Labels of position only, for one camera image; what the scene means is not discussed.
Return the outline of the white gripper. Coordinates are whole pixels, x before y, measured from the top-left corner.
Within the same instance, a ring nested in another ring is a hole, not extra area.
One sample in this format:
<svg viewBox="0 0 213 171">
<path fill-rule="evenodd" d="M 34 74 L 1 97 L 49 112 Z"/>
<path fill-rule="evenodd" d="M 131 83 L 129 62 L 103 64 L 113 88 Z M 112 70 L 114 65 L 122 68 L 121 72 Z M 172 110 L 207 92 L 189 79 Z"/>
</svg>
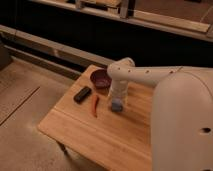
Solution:
<svg viewBox="0 0 213 171">
<path fill-rule="evenodd" d="M 111 86 L 108 93 L 108 99 L 120 99 L 122 102 L 126 101 L 128 94 L 128 81 L 116 81 L 111 82 Z"/>
</svg>

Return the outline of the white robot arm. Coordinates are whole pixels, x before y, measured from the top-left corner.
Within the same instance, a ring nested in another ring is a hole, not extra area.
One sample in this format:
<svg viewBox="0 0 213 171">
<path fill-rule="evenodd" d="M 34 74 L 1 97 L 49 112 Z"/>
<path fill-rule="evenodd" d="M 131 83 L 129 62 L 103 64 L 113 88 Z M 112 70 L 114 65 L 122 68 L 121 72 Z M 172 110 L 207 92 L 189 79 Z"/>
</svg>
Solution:
<svg viewBox="0 0 213 171">
<path fill-rule="evenodd" d="M 123 58 L 107 73 L 112 100 L 125 98 L 129 82 L 154 88 L 152 171 L 213 171 L 213 68 L 137 67 Z"/>
</svg>

